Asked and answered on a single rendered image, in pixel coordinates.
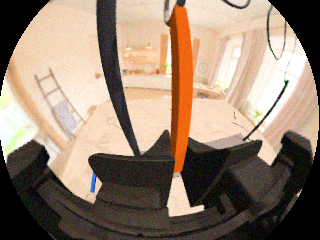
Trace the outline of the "grey loop with orange handle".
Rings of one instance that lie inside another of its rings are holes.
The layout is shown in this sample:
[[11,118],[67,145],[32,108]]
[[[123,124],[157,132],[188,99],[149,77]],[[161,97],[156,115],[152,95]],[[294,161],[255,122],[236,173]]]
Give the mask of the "grey loop with orange handle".
[[171,32],[171,81],[172,81],[172,108],[171,108],[171,152],[175,157],[175,171],[181,172],[185,160],[185,149],[189,139],[192,117],[193,95],[193,57],[191,43],[191,29],[189,29],[187,0],[177,0],[169,16],[171,1],[165,0],[164,21]]

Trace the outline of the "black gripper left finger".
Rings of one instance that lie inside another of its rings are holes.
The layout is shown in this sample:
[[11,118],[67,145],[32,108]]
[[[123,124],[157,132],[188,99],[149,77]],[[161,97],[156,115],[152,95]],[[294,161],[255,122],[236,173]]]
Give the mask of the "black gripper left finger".
[[153,147],[141,156],[97,152],[88,157],[88,163],[101,184],[107,181],[129,187],[160,188],[161,205],[167,208],[176,164],[175,157],[171,155],[171,133],[164,129]]

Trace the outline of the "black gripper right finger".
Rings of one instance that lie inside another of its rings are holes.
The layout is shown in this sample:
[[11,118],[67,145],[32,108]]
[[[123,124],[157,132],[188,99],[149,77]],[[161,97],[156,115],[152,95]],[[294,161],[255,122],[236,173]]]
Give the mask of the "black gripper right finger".
[[261,144],[264,144],[263,139],[217,149],[189,137],[180,175],[191,208],[203,204],[204,196],[215,187],[229,167],[259,155]]

